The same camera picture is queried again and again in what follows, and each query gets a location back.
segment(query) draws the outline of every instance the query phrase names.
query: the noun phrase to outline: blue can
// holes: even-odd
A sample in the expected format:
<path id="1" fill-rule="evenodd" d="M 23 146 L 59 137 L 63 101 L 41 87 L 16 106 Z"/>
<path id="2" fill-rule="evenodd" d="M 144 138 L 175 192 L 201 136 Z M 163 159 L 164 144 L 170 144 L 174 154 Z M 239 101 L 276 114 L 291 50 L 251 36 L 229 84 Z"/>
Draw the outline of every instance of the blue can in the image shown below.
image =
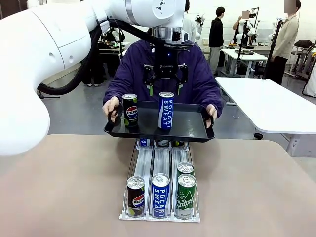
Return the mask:
<path id="1" fill-rule="evenodd" d="M 150 139 L 140 139 L 140 146 L 141 147 L 150 147 Z"/>
<path id="2" fill-rule="evenodd" d="M 167 217 L 166 210 L 169 198 L 170 179 L 166 174 L 155 174 L 152 178 L 153 186 L 153 217 Z"/>
<path id="3" fill-rule="evenodd" d="M 174 94 L 171 92 L 161 92 L 159 94 L 158 127 L 162 130 L 170 130 L 172 128 L 173 97 Z"/>

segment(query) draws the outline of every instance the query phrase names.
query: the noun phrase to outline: gray pants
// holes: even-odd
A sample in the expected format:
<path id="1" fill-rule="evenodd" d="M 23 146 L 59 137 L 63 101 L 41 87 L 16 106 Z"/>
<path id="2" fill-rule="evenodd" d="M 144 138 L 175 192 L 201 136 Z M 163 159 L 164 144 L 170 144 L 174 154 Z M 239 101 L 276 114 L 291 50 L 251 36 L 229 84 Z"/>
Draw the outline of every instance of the gray pants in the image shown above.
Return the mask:
<path id="1" fill-rule="evenodd" d="M 218 47 L 218 48 L 211 48 L 209 52 L 208 61 L 213 73 L 215 73 L 217 69 L 220 51 L 221 51 L 221 47 Z"/>

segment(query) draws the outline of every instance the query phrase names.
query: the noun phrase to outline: hand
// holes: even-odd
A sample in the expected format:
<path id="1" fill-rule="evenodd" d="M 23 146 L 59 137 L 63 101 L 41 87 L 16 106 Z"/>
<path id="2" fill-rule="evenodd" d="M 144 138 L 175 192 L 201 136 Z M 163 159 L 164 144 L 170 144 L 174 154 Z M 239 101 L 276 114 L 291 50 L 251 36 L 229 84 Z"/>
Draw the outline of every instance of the hand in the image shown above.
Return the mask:
<path id="1" fill-rule="evenodd" d="M 217 119 L 217 110 L 214 105 L 208 105 L 206 107 L 206 111 L 208 112 L 209 115 L 213 116 L 214 121 Z M 209 128 L 212 125 L 211 119 L 206 121 L 206 128 Z"/>
<path id="2" fill-rule="evenodd" d="M 109 116 L 109 113 L 112 112 L 111 114 L 112 122 L 115 122 L 115 118 L 118 116 L 118 115 L 115 115 L 116 111 L 114 110 L 114 108 L 117 106 L 119 106 L 119 99 L 116 96 L 113 96 L 110 100 L 108 100 L 104 104 L 102 108 L 107 117 Z"/>

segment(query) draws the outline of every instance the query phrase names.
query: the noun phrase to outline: table caster wheel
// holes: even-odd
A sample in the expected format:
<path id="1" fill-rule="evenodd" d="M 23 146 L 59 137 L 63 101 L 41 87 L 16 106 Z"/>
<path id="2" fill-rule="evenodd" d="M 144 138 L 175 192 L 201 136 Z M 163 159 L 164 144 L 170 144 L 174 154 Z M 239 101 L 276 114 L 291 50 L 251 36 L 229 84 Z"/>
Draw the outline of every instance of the table caster wheel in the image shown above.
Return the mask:
<path id="1" fill-rule="evenodd" d="M 256 140 L 262 140 L 263 139 L 263 135 L 261 133 L 254 133 L 253 134 L 253 137 L 256 139 Z"/>

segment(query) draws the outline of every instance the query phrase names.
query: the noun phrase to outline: pepsi logo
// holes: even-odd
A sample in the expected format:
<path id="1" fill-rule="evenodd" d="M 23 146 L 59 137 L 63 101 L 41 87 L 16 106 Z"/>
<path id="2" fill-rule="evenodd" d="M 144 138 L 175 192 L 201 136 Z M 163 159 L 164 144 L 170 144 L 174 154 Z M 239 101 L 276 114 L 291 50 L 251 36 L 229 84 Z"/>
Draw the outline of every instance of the pepsi logo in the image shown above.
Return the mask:
<path id="1" fill-rule="evenodd" d="M 131 119 L 135 119 L 137 117 L 137 107 L 136 106 L 129 107 L 126 110 L 126 114 Z"/>
<path id="2" fill-rule="evenodd" d="M 145 194 L 141 194 L 140 196 L 138 196 L 137 198 L 134 198 L 133 200 L 133 205 L 136 208 L 140 208 L 144 206 L 144 199 L 145 199 Z"/>

